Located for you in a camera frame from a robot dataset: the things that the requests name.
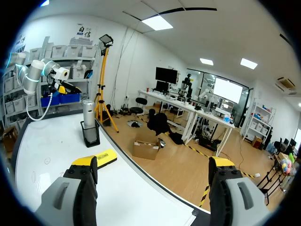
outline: air conditioner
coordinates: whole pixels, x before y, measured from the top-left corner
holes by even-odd
[[[286,95],[293,96],[297,94],[295,84],[288,78],[278,78],[275,82],[275,87]]]

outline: white desk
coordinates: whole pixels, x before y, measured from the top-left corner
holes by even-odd
[[[153,97],[153,98],[156,98],[156,99],[162,101],[163,103],[170,104],[172,106],[181,108],[181,109],[189,112],[189,116],[188,116],[188,120],[187,120],[187,124],[186,124],[185,128],[183,126],[179,126],[178,124],[176,124],[176,123],[174,123],[170,120],[167,120],[167,122],[169,124],[184,130],[183,135],[182,135],[182,140],[184,141],[185,138],[187,137],[187,132],[188,132],[189,128],[193,127],[193,125],[194,125],[194,124],[191,123],[192,119],[193,119],[193,116],[194,116],[194,112],[195,112],[194,106],[184,105],[184,103],[179,101],[179,100],[169,100],[164,95],[160,95],[160,94],[157,94],[157,93],[154,93],[154,92],[146,92],[146,91],[143,91],[143,90],[139,89],[138,93],[139,93],[139,95],[145,95],[145,99],[147,99],[147,96]]]
[[[235,128],[234,124],[230,124],[228,122],[225,122],[223,119],[219,118],[219,117],[216,117],[212,114],[208,114],[208,113],[205,113],[201,110],[198,110],[198,111],[195,111],[195,117],[193,119],[193,122],[192,124],[194,125],[197,121],[197,118],[198,116],[202,117],[202,118],[205,118],[205,119],[208,119],[210,121],[214,121],[215,123],[219,124],[219,125],[222,125],[224,127],[226,127],[226,132],[222,138],[222,141],[220,143],[220,145],[218,146],[217,150],[216,150],[216,156],[219,156],[219,154],[222,152],[222,149],[224,148],[229,136],[230,136],[230,133],[232,131],[232,129]],[[192,133],[192,129],[193,127],[191,127],[188,132],[187,132],[187,138],[186,138],[186,142],[185,144],[187,144],[192,138],[193,138],[193,135],[195,134],[195,131],[196,131],[196,128],[192,134],[192,136],[190,137],[191,133]]]
[[[13,153],[17,156],[16,186],[25,206],[35,211],[41,204],[42,193],[74,160],[111,148],[116,151],[117,160],[97,171],[97,225],[190,226],[195,220],[209,225],[208,211],[177,196],[147,174],[113,142],[102,126],[99,128],[101,144],[87,148],[82,120],[80,113],[30,124],[26,121]]]

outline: black pen holder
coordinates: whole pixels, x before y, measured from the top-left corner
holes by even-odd
[[[99,124],[95,120],[95,127],[85,129],[84,121],[80,122],[83,130],[84,141],[87,147],[93,147],[100,144]]]

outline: yellow tripod stand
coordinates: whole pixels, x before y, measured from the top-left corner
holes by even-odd
[[[109,53],[109,46],[106,47],[106,50],[105,50],[105,54],[104,54],[104,57],[103,57],[103,63],[102,63],[102,68],[101,68],[101,71],[100,71],[100,77],[99,77],[99,84],[98,84],[98,93],[94,99],[94,102],[96,100],[96,98],[98,98],[98,101],[97,101],[97,105],[94,109],[94,112],[96,112],[96,118],[98,119],[98,116],[100,116],[100,123],[102,124],[104,121],[110,119],[116,132],[119,133],[119,130],[114,122],[114,120],[112,119],[111,115],[110,115],[110,112],[107,108],[107,106],[105,105],[105,102],[103,100],[103,88],[105,87],[105,85],[103,85],[104,83],[104,71],[105,71],[105,64],[106,64],[106,61],[107,61],[107,56],[108,56],[108,53]],[[105,109],[105,111],[107,112],[108,114],[108,118],[103,120],[103,108]]]

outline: black office chair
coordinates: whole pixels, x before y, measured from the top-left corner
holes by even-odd
[[[136,102],[138,103],[138,106],[147,104],[147,100],[141,97],[137,97]],[[130,112],[135,115],[135,119],[127,121],[127,124],[131,127],[141,127],[142,123],[137,121],[137,114],[143,113],[143,109],[140,107],[131,107]]]

